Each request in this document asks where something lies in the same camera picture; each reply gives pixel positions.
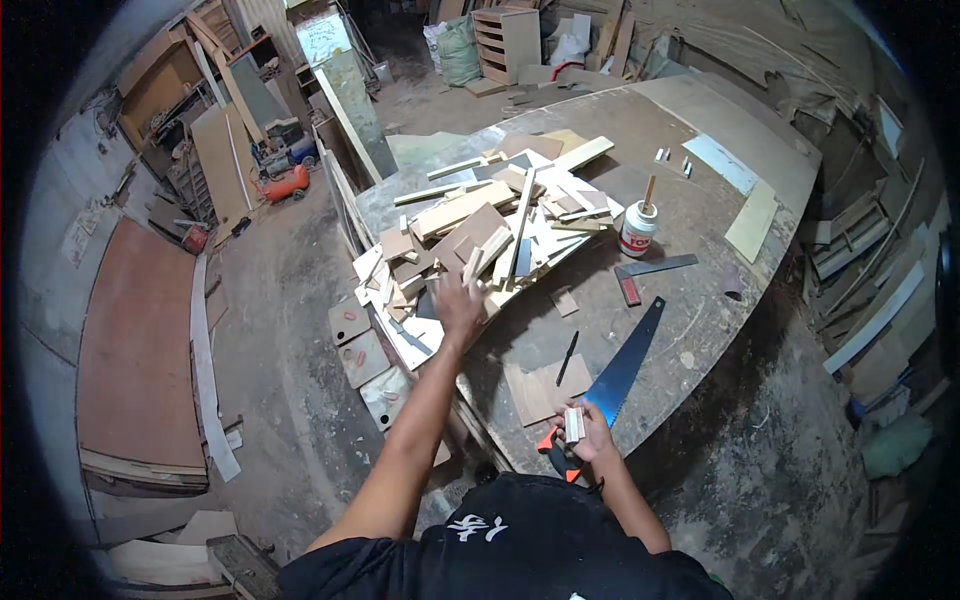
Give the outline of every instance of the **wooden workbench top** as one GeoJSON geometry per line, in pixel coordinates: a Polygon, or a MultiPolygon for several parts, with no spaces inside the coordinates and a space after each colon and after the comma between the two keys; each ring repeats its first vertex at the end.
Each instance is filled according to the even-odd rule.
{"type": "MultiPolygon", "coordinates": [[[[657,176],[653,202],[660,212],[660,228],[648,255],[695,253],[699,264],[638,277],[643,305],[628,308],[613,267],[632,259],[617,249],[615,232],[601,233],[508,303],[464,360],[468,384],[461,377],[458,388],[519,472],[555,474],[549,461],[534,448],[548,427],[545,423],[520,426],[503,363],[517,363],[532,371],[562,360],[570,338],[579,329],[576,351],[584,355],[596,377],[653,299],[663,297],[666,307],[660,326],[613,426],[613,438],[626,455],[680,406],[723,354],[783,259],[800,220],[797,210],[803,212],[796,203],[792,209],[781,206],[756,263],[748,263],[724,239],[745,198],[696,156],[689,156],[694,163],[691,178],[680,174],[680,165],[688,154],[682,145],[699,133],[687,122],[696,120],[684,116],[682,109],[664,110],[638,93],[643,85],[610,89],[519,115],[471,135],[459,146],[432,156],[416,168],[396,173],[357,197],[360,216],[376,238],[380,231],[396,224],[401,212],[413,216],[431,204],[394,207],[395,196],[465,178],[457,174],[428,182],[427,172],[479,156],[506,133],[560,129],[572,129],[587,139],[605,135],[614,142],[615,148],[607,156],[597,158],[576,174],[625,206],[641,200],[647,177],[657,176]],[[666,147],[672,149],[669,166],[655,163],[657,149],[666,147]],[[724,275],[729,270],[739,273],[742,301],[724,295],[724,275]],[[580,310],[561,318],[549,293],[565,285],[571,286],[580,310]]],[[[728,104],[723,110],[735,107],[725,102],[728,104]]],[[[728,150],[740,156],[735,148],[728,146],[728,150]]],[[[799,162],[808,158],[800,152],[796,155],[799,162]]],[[[758,174],[767,168],[750,162],[747,165],[758,174]]],[[[798,168],[812,173],[812,186],[816,168],[809,164],[798,168]]],[[[773,185],[778,199],[788,191],[797,194],[796,189],[780,190],[773,185]]]]}

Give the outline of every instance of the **sack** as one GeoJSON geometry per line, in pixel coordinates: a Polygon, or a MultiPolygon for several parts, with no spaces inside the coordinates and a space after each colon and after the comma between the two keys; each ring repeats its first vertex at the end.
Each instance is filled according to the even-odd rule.
{"type": "Polygon", "coordinates": [[[437,75],[441,75],[443,70],[440,68],[440,57],[437,55],[437,35],[446,31],[446,22],[441,21],[436,25],[427,25],[423,28],[423,37],[426,38],[426,47],[430,50],[430,59],[433,61],[433,70],[437,75]]]}
{"type": "Polygon", "coordinates": [[[473,37],[473,19],[461,16],[446,23],[446,31],[437,35],[437,55],[444,75],[444,83],[463,87],[483,77],[480,72],[480,53],[473,37]]]}

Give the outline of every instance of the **glue bottle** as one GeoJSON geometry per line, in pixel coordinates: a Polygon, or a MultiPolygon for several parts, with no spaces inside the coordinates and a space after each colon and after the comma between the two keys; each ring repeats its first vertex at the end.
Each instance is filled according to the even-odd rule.
{"type": "Polygon", "coordinates": [[[641,211],[643,202],[631,204],[623,216],[623,227],[620,229],[620,251],[633,258],[643,256],[650,247],[650,240],[657,232],[657,207],[647,203],[641,211]]]}

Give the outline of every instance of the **person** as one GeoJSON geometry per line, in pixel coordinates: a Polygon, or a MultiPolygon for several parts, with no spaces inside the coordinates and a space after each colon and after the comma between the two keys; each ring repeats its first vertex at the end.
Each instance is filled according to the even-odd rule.
{"type": "MultiPolygon", "coordinates": [[[[411,540],[454,378],[486,316],[479,288],[457,274],[441,277],[434,306],[440,349],[343,516],[280,570],[285,598],[731,598],[672,550],[603,414],[586,401],[587,435],[573,449],[598,485],[501,473],[411,540]]],[[[553,422],[563,425],[559,416],[553,422]]]]}

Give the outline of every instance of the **dusty floor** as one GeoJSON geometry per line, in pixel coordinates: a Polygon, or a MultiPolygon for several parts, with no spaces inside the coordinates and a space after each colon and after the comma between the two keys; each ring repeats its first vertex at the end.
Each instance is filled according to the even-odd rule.
{"type": "MultiPolygon", "coordinates": [[[[398,79],[378,94],[381,124],[430,134],[498,122],[507,94],[439,93],[417,33],[379,39],[396,47],[398,79]]],[[[286,564],[342,512],[381,447],[327,331],[327,309],[355,282],[322,172],[302,202],[261,208],[211,269],[229,302],[213,348],[221,412],[244,416],[243,472],[225,485],[213,477],[214,488],[240,530],[275,543],[286,564]]],[[[845,392],[821,367],[799,282],[787,279],[781,269],[711,374],[628,464],[675,546],[735,597],[849,597],[842,565],[862,532],[866,482],[845,392]]],[[[449,470],[454,483],[429,494],[420,528],[468,487],[462,460],[449,470]]]]}

